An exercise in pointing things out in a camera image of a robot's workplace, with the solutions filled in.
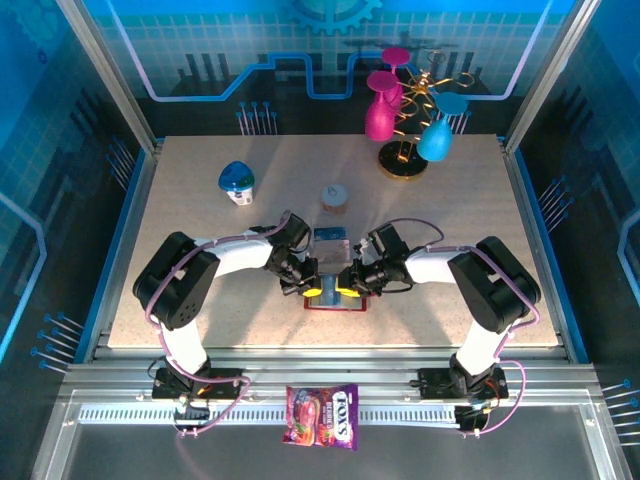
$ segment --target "cable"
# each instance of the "cable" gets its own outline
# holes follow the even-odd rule
[[[155,329],[156,329],[156,333],[158,334],[158,340],[160,341],[160,345],[162,345],[163,350],[166,352],[166,362],[168,364],[170,364],[173,368],[175,368],[178,372],[180,372],[182,375],[184,375],[185,377],[189,378],[190,380],[193,380],[195,382],[201,382],[201,383],[206,383],[206,384],[216,384],[216,383],[244,383],[245,386],[242,388],[242,390],[240,391],[240,394],[238,395],[238,397],[226,408],[222,411],[222,413],[220,415],[218,415],[218,417],[213,420],[212,422],[208,423],[207,425],[203,426],[203,427],[198,427],[198,428],[194,428],[190,431],[183,431],[183,435],[192,435],[192,436],[198,436],[198,434],[200,433],[204,433],[207,430],[210,430],[211,428],[213,428],[214,426],[216,426],[242,399],[242,397],[244,397],[244,395],[247,393],[247,391],[249,390],[249,387],[251,387],[251,379],[249,377],[246,377],[244,375],[238,376],[238,377],[229,377],[229,378],[207,378],[207,377],[201,377],[199,375],[193,375],[189,372],[187,372],[184,368],[182,368],[178,363],[176,363],[173,360],[173,356],[171,354],[171,350],[169,349],[169,346],[167,345],[167,342],[164,338],[164,333],[162,331],[162,327],[160,325],[159,321],[154,321],[151,318],[152,312],[153,312],[153,307],[155,306],[155,304],[158,302],[158,299],[160,298],[160,295],[162,295],[162,292],[167,288],[167,286],[169,285],[169,283],[171,282],[171,280],[173,280],[173,278],[176,276],[176,274],[182,270],[182,268],[193,258],[195,257],[198,253],[207,250],[208,248],[214,248],[218,245],[223,245],[225,243],[229,243],[229,242],[237,242],[237,241],[249,241],[249,240],[256,240],[256,239],[261,239],[261,238],[266,238],[270,235],[273,235],[277,232],[279,232],[280,230],[282,230],[285,225],[287,224],[287,222],[289,221],[289,218],[291,217],[291,211],[287,210],[284,212],[284,214],[282,215],[282,218],[280,219],[280,223],[278,224],[278,226],[276,226],[275,228],[273,228],[272,230],[269,230],[267,232],[264,233],[259,233],[259,234],[255,234],[255,235],[234,235],[234,236],[230,236],[230,237],[224,237],[224,238],[220,238],[217,240],[212,240],[211,242],[207,242],[204,243],[196,248],[194,248],[193,250],[191,250],[189,253],[187,253],[184,257],[182,257],[178,263],[176,263],[173,268],[171,269],[171,271],[167,274],[167,276],[162,280],[162,282],[160,282],[160,285],[158,286],[158,289],[154,292],[154,294],[151,296],[151,298],[149,299],[149,303],[147,304],[147,308],[145,308],[144,311],[144,316],[145,316],[145,320],[152,325]]]
[[[396,290],[381,290],[380,293],[404,293],[408,292],[413,288],[413,285],[409,285],[406,288],[398,288]]]
[[[468,431],[462,432],[463,436],[465,437],[467,435],[480,436],[480,435],[485,435],[487,433],[495,432],[497,429],[499,429],[509,421],[509,419],[513,416],[514,413],[516,413],[516,410],[520,406],[520,403],[522,402],[522,397],[524,396],[524,391],[527,387],[527,373],[524,370],[524,366],[522,366],[522,364],[516,360],[505,360],[504,362],[501,362],[501,363],[512,363],[516,365],[520,369],[520,373],[522,374],[522,387],[520,387],[520,393],[518,393],[518,397],[516,398],[516,401],[513,404],[513,407],[511,408],[511,410],[509,410],[509,413],[507,413],[507,416],[504,417],[502,420],[500,420],[498,423],[496,423],[493,427],[487,428],[485,425],[485,428],[476,432],[468,432]]]
[[[444,240],[444,232],[440,229],[440,227],[438,227],[437,225],[428,222],[427,220],[423,220],[421,218],[413,218],[413,217],[401,217],[401,218],[394,218],[393,220],[389,220],[388,222],[383,223],[382,225],[380,225],[377,228],[374,228],[374,230],[379,230],[382,227],[386,227],[387,225],[391,225],[392,223],[399,223],[399,222],[415,222],[415,223],[422,223],[423,225],[427,225],[431,228],[433,228],[436,232],[438,232],[438,235],[440,235],[440,238],[437,238],[435,240],[432,240],[428,243],[425,244],[425,247],[431,246],[431,245],[435,245],[436,243],[440,243],[442,240]]]
[[[491,390],[493,390],[493,393],[496,394],[496,398],[498,399],[498,405],[496,405],[496,408],[498,408],[500,406],[500,391],[498,390],[498,386],[494,383],[491,377],[488,377],[484,383],[489,385],[489,388],[491,388]]]
[[[153,362],[151,362],[151,364],[147,367],[147,377],[149,377],[151,380],[155,380],[155,378],[151,376],[151,369],[155,366],[156,363],[158,363],[163,358],[164,358],[164,355],[160,355],[159,357],[154,358]]]

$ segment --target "small can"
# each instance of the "small can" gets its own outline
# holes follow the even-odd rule
[[[347,200],[347,189],[340,184],[331,184],[322,191],[322,209],[325,212],[337,215],[345,213]]]

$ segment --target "pink cup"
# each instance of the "pink cup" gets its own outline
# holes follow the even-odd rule
[[[364,133],[371,140],[386,142],[393,136],[396,108],[385,99],[385,93],[395,90],[398,79],[391,72],[373,72],[367,78],[367,85],[376,92],[376,98],[367,110]]]

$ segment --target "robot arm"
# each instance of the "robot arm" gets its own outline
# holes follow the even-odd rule
[[[310,234],[309,226],[291,215],[283,228],[269,236],[260,236],[270,228],[253,227],[237,241],[212,244],[188,260],[169,281],[152,308],[159,323],[171,359],[191,376],[211,378],[216,373],[202,347],[195,322],[211,282],[244,268],[264,268],[280,278],[285,295],[314,296],[322,292],[317,260],[300,259],[293,250]],[[528,313],[528,308],[502,278],[476,253],[455,247],[409,250],[391,224],[369,234],[368,242],[378,259],[363,255],[354,260],[337,279],[337,290],[350,296],[382,295],[390,282],[413,285],[430,281],[456,283],[473,317],[464,344],[451,357],[449,381],[457,397],[468,397],[492,375],[496,355],[509,329]],[[183,233],[171,234],[151,259],[134,284],[134,294],[147,308],[161,283],[180,262],[206,240],[193,240]],[[477,245],[517,288],[529,304],[540,300],[540,289],[509,250],[495,237]],[[168,369],[183,389],[198,397],[206,384],[191,380],[168,362]]]
[[[264,268],[280,278],[285,295],[313,296],[321,292],[317,260],[309,257],[301,260],[292,250],[310,234],[309,226],[292,214],[277,233],[259,235],[272,229],[252,227],[238,240],[200,251],[171,279],[153,306],[152,314],[162,329],[167,350],[187,373],[200,377],[212,374],[193,319],[215,278],[245,268]],[[142,307],[147,308],[163,279],[185,255],[208,243],[214,242],[194,240],[181,232],[169,235],[134,283],[133,293]],[[171,363],[168,368],[185,388],[198,395],[203,385],[185,378]]]
[[[541,298],[537,283],[496,237],[487,237],[475,249],[502,270],[512,286],[478,253],[456,247],[410,251],[391,224],[370,232],[366,242],[373,245],[380,258],[369,263],[356,259],[346,268],[337,282],[343,294],[379,296],[392,281],[407,284],[405,290],[426,282],[458,285],[473,321],[464,343],[450,359],[449,377],[453,393],[467,397],[491,376],[510,329],[529,313],[512,289],[513,284],[535,305]],[[356,246],[356,251],[361,250],[362,246]]]

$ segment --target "candy bag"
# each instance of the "candy bag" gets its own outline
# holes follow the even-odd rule
[[[357,450],[358,386],[287,387],[287,427],[284,443]]]

